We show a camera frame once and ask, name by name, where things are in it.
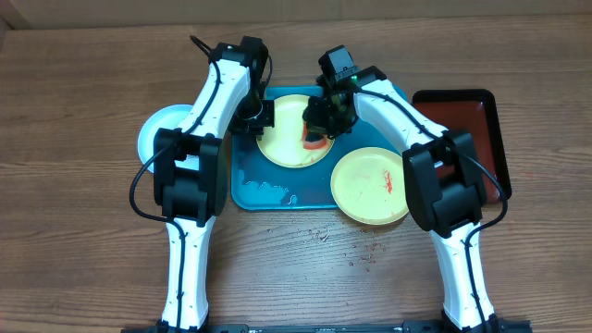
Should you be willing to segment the pink cleaning sponge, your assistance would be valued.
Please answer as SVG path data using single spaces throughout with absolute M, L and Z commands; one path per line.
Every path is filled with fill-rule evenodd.
M 329 143 L 326 135 L 310 131 L 307 126 L 303 127 L 302 146 L 306 150 L 319 150 L 325 148 Z

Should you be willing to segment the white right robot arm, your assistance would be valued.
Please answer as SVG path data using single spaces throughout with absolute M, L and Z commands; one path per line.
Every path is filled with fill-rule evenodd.
M 375 67 L 326 69 L 317 83 L 323 94 L 304 112 L 307 129 L 333 139 L 362 120 L 401 153 L 409 212 L 436 248 L 445 318 L 455 332 L 492 331 L 479 244 L 489 174 L 477 161 L 472 136 L 424 116 Z

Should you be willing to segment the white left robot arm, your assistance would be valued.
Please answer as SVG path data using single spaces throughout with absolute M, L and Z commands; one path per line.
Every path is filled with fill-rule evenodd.
M 228 193 L 223 139 L 231 125 L 247 130 L 265 112 L 271 68 L 265 44 L 202 45 L 208 75 L 187 115 L 153 127 L 153 148 L 142 163 L 153 175 L 169 241 L 169 276 L 161 332 L 201 332 L 209 304 L 205 291 L 209 241 Z

